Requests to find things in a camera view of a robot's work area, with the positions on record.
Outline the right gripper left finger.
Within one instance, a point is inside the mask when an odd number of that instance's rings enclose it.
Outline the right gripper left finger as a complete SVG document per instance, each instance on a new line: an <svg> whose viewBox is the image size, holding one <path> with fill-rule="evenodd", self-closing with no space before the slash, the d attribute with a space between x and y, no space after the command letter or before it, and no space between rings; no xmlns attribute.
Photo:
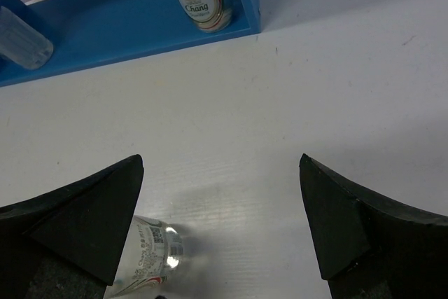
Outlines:
<svg viewBox="0 0 448 299"><path fill-rule="evenodd" d="M1 208L2 298L102 298L113 284L144 177L132 155Z"/></svg>

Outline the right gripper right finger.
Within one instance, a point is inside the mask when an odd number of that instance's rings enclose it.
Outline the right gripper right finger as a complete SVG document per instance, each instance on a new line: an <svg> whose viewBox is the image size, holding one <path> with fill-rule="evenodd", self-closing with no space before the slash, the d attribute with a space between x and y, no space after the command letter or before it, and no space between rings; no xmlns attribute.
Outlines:
<svg viewBox="0 0 448 299"><path fill-rule="evenodd" d="M332 298L446 298L447 217L348 180L303 155L300 189Z"/></svg>

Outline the Pocari Sweat bottle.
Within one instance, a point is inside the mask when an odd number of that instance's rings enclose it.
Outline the Pocari Sweat bottle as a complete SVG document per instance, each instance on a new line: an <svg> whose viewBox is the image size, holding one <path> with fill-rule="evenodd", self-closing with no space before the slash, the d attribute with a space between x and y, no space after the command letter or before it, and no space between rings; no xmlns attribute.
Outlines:
<svg viewBox="0 0 448 299"><path fill-rule="evenodd" d="M53 55L53 44L8 8L1 7L1 55L22 68L35 70Z"/></svg>

